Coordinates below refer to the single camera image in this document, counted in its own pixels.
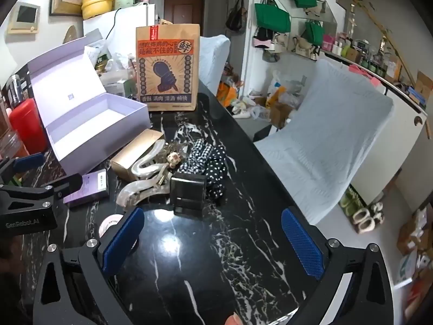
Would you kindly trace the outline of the person right hand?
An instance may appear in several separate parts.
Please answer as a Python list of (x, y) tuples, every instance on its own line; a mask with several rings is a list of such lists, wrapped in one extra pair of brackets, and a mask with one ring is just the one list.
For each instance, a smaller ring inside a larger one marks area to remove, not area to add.
[(243, 322), (236, 313), (233, 313), (227, 318), (225, 325), (243, 325)]

